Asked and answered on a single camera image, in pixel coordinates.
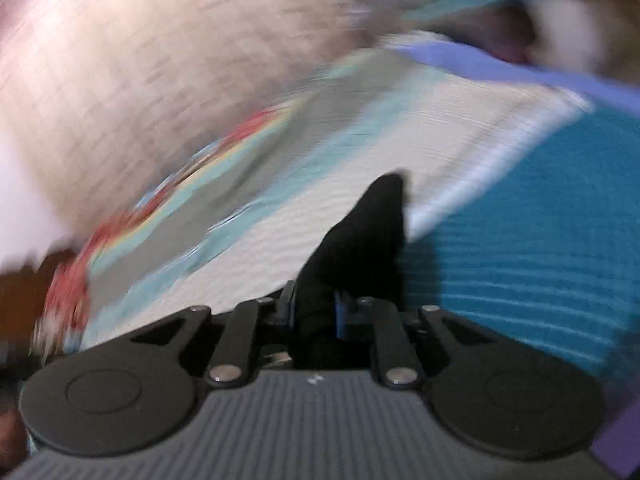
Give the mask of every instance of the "metal screw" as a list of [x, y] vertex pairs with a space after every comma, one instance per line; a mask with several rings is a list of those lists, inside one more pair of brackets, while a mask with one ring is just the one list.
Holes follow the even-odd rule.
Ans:
[[386, 373], [386, 379], [393, 384], [411, 384], [418, 380], [418, 372], [413, 368], [391, 368]]
[[209, 377], [217, 383], [229, 383], [242, 376], [242, 370], [235, 365], [218, 365], [209, 370]]

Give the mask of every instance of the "circular disc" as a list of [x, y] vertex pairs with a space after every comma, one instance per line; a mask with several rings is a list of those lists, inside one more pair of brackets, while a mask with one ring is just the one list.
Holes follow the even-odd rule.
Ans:
[[62, 359], [24, 387], [20, 411], [45, 446], [78, 456], [113, 456], [173, 432], [195, 402], [188, 373], [156, 346], [100, 347]]
[[604, 412], [597, 382], [541, 352], [506, 350], [473, 347], [438, 375], [431, 403], [444, 425], [474, 447], [522, 460], [590, 442]]

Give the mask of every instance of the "teal blanket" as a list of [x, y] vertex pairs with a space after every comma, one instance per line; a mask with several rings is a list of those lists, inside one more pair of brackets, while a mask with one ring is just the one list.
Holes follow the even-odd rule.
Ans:
[[640, 364], [640, 121], [601, 109], [559, 130], [403, 263], [411, 305], [624, 380]]

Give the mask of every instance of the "bed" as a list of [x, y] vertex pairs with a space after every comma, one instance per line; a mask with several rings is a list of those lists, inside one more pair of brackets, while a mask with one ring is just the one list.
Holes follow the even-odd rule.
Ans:
[[[138, 210], [159, 206], [84, 254], [86, 295], [50, 290], [48, 328], [72, 304], [68, 326], [90, 314], [87, 348], [191, 304], [266, 294], [401, 170], [408, 306], [439, 303], [619, 389], [640, 358], [638, 94], [552, 73], [553, 86], [463, 78], [477, 53], [458, 47], [419, 34], [357, 51], [199, 153]], [[416, 62], [425, 48], [440, 62]]]

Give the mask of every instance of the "light blue stripe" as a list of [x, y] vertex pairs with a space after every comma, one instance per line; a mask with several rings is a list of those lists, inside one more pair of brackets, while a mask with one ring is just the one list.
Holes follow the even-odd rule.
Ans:
[[439, 0], [417, 10], [409, 10], [402, 17], [411, 22], [424, 23], [451, 12], [484, 7], [502, 1], [504, 0]]
[[549, 330], [550, 332], [562, 332], [569, 335], [575, 335], [575, 336], [593, 341], [596, 344], [607, 346], [610, 348], [614, 346], [613, 342], [610, 339], [607, 339], [605, 337], [599, 337], [589, 332], [584, 332], [582, 330], [575, 330], [567, 326], [547, 323], [545, 321], [538, 321], [535, 319], [526, 319], [526, 318], [513, 317], [513, 316], [500, 316], [499, 314], [488, 314], [485, 312], [473, 312], [469, 310], [456, 310], [456, 314], [459, 314], [460, 316], [466, 316], [469, 318], [479, 319], [479, 320], [491, 319], [493, 321], [516, 324], [521, 326], [534, 326], [537, 328], [544, 328], [546, 330]]
[[537, 285], [523, 285], [517, 283], [495, 283], [495, 282], [484, 282], [479, 280], [443, 280], [441, 281], [443, 286], [452, 286], [458, 289], [462, 289], [465, 287], [474, 288], [478, 290], [481, 287], [484, 288], [501, 288], [503, 290], [508, 290], [512, 292], [531, 292], [534, 294], [548, 294], [549, 296], [555, 296], [557, 298], [571, 298], [572, 300], [584, 301], [587, 304], [593, 305], [598, 304], [604, 307], [611, 308], [613, 310], [617, 310], [619, 312], [623, 312], [628, 314], [636, 310], [633, 306], [628, 304], [628, 301], [620, 300], [616, 297], [605, 297], [603, 298], [597, 294], [589, 294], [583, 292], [581, 289], [572, 287], [569, 288], [572, 283], [568, 281], [564, 281], [562, 286], [567, 288], [559, 288], [556, 286], [543, 286], [540, 283]]
[[616, 320], [612, 320], [609, 317], [606, 316], [597, 316], [595, 314], [591, 314], [589, 312], [585, 312], [583, 310], [578, 310], [575, 308], [569, 308], [566, 306], [562, 306], [562, 305], [558, 305], [555, 303], [542, 303], [540, 301], [519, 301], [519, 300], [503, 300], [500, 298], [486, 298], [483, 296], [475, 296], [475, 295], [471, 295], [471, 294], [449, 294], [449, 293], [443, 293], [442, 294], [443, 298], [449, 298], [451, 300], [469, 300], [469, 301], [475, 301], [475, 302], [481, 302], [481, 303], [499, 303], [499, 304], [505, 304], [505, 305], [511, 305], [517, 308], [533, 308], [537, 311], [540, 310], [546, 310], [547, 312], [550, 312], [552, 314], [556, 313], [556, 312], [561, 312], [563, 314], [569, 314], [571, 316], [574, 316], [576, 319], [588, 319], [590, 321], [595, 321], [598, 323], [601, 323], [602, 325], [606, 325], [608, 327], [611, 328], [618, 328], [618, 329], [622, 329], [625, 327], [624, 324], [616, 321]]
[[563, 346], [553, 345], [545, 341], [527, 339], [527, 338], [523, 338], [520, 341], [524, 344], [531, 345], [535, 348], [546, 350], [551, 354], [560, 354], [561, 356], [567, 358], [567, 360], [569, 361], [575, 361], [575, 360], [581, 361], [585, 368], [593, 368], [593, 365], [601, 365], [604, 362], [603, 359], [595, 357], [593, 355], [585, 354], [583, 352], [578, 352], [577, 350], [573, 350], [571, 348], [565, 348]]
[[258, 136], [249, 137], [245, 141], [241, 150], [229, 153], [216, 164], [213, 164], [211, 167], [200, 172], [197, 179], [185, 181], [180, 189], [177, 190], [171, 198], [162, 205], [158, 212], [149, 218], [142, 227], [130, 234], [127, 238], [121, 240], [117, 245], [104, 251], [104, 253], [96, 258], [92, 264], [89, 264], [87, 271], [90, 279], [117, 263], [124, 254], [131, 252], [135, 247], [139, 246], [151, 235], [153, 230], [158, 227], [162, 220], [184, 205], [184, 203], [193, 196], [194, 192], [199, 190], [204, 184], [208, 184], [223, 173], [232, 170], [237, 164], [239, 164], [240, 160], [251, 155], [253, 150], [264, 142], [266, 137], [275, 133], [281, 127], [281, 124], [274, 124], [265, 128]]
[[287, 200], [299, 194], [337, 164], [370, 146], [387, 132], [402, 111], [417, 98], [432, 92], [445, 73], [427, 66], [416, 66], [395, 90], [367, 105], [349, 127], [332, 135], [303, 156], [282, 175], [258, 200], [241, 212], [215, 225], [205, 240], [187, 254], [165, 264], [139, 280], [119, 302], [104, 307], [84, 333], [82, 347], [92, 346], [101, 335], [125, 319], [139, 313], [181, 276], [191, 274], [231, 247], [255, 223], [276, 212]]

